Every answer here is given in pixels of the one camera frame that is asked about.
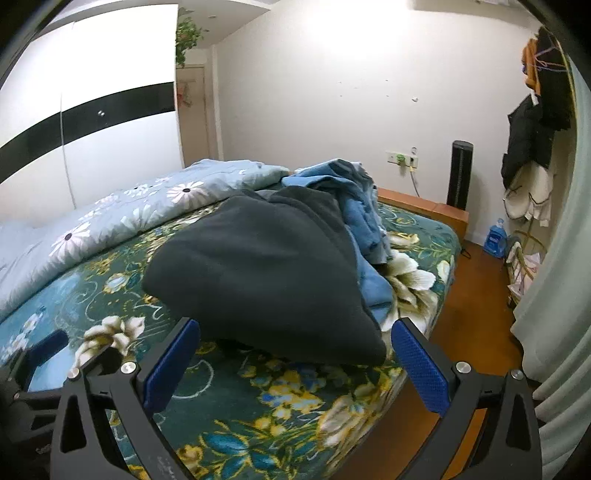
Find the teal floral bed blanket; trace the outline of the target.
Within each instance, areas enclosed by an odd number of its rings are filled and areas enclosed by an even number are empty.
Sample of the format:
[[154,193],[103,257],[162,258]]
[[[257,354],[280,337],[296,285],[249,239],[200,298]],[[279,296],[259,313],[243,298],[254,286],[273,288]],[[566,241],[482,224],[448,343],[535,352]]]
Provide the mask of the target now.
[[[437,322],[453,281],[461,243],[433,218],[379,208],[394,249],[389,278],[398,312],[425,334]],[[69,346],[39,368],[34,390],[59,387],[84,333],[105,317],[133,320],[129,355],[142,357],[173,326],[140,281],[155,250],[197,222],[196,210],[142,233],[70,269],[1,325],[10,356],[54,330]],[[365,440],[406,381],[394,358],[380,367],[322,366],[202,342],[156,423],[198,479],[325,479]]]

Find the blue clothes pile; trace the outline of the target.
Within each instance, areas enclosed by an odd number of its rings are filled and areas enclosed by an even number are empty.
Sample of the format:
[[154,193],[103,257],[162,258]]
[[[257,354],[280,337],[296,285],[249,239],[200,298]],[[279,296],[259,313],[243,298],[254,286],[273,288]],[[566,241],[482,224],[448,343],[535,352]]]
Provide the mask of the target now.
[[307,187],[337,201],[356,252],[356,270],[363,300],[382,331],[391,326],[394,291],[378,271],[393,258],[387,231],[378,212],[378,190],[359,162],[334,159],[298,169],[281,180],[283,186]]

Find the blue detergent bottle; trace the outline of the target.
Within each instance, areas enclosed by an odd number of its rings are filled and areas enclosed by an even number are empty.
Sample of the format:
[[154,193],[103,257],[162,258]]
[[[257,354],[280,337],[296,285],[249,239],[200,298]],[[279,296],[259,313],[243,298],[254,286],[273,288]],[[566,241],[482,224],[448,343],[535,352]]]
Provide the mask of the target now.
[[483,244],[483,250],[497,259],[503,258],[506,252],[507,238],[508,236],[504,228],[504,220],[499,218],[497,222],[490,227]]

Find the wall power outlet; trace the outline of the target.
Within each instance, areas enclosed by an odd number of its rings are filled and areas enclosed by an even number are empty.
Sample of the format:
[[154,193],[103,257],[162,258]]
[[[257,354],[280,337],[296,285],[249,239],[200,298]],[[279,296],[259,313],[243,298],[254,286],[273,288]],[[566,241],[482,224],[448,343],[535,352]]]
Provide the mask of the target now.
[[408,169],[416,169],[419,163],[418,149],[416,147],[412,147],[410,154],[388,151],[387,161],[389,163],[397,164]]

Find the blue floral quilt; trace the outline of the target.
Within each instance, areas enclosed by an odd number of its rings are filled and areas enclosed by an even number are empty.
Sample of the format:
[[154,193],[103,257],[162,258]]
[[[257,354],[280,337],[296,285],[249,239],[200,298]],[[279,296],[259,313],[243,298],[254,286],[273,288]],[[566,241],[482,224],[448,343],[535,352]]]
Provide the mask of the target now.
[[1,317],[93,255],[178,216],[259,190],[288,175],[252,160],[202,159],[177,172],[118,190],[40,227],[1,224]]

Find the green hanging plant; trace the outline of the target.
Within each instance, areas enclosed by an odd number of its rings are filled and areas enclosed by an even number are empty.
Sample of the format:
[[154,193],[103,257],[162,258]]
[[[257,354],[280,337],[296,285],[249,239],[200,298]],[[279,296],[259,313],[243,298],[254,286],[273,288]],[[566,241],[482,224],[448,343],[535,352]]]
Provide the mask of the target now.
[[180,9],[175,38],[175,63],[178,68],[184,67],[186,52],[197,48],[203,36],[204,30],[194,23],[187,11]]

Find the hanging black coat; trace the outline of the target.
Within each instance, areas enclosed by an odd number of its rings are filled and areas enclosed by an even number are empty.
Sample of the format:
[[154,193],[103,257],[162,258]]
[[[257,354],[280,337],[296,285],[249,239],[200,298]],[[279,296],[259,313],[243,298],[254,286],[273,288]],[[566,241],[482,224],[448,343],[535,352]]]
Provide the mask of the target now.
[[543,123],[543,107],[527,96],[508,115],[509,140],[503,155],[501,176],[508,189],[518,172],[530,162],[548,169],[551,162],[554,130]]

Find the wooden bed frame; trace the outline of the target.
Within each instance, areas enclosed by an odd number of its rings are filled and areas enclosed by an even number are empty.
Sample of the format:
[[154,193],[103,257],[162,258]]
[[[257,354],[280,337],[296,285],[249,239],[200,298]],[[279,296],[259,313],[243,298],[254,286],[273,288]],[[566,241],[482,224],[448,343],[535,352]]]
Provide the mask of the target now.
[[465,210],[385,188],[378,189],[378,200],[444,223],[454,230],[460,242],[465,240],[469,225],[469,213]]

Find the orange hanging garment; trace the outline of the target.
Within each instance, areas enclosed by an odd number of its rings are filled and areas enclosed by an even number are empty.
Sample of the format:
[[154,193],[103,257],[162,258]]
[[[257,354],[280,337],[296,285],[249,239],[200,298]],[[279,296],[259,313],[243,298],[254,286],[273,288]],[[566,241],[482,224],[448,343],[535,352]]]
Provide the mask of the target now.
[[525,84],[536,96],[541,95],[541,83],[536,66],[537,39],[530,38],[522,51],[522,70]]

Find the white black wardrobe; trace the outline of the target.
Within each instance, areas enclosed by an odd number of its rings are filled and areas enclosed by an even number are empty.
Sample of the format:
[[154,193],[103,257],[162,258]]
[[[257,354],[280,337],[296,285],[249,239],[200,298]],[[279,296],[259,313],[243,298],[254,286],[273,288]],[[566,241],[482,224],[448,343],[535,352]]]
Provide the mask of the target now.
[[73,1],[1,86],[1,217],[39,225],[181,168],[172,1]]

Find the black white fleece jacket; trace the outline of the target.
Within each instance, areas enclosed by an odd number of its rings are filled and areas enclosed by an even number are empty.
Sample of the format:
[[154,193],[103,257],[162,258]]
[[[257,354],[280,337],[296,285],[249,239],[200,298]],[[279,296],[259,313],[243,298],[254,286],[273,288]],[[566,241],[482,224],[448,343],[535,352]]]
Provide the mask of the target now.
[[387,356],[331,195],[238,193],[158,247],[145,293],[204,336],[294,361],[380,366]]

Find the white hanging bag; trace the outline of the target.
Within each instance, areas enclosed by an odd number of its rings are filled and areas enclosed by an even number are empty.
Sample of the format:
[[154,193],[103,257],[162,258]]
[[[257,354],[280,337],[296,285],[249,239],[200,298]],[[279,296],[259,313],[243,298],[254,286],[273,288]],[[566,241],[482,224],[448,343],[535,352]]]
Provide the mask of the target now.
[[552,210],[554,175],[536,162],[523,166],[505,191],[504,207],[512,220],[536,220],[547,228]]

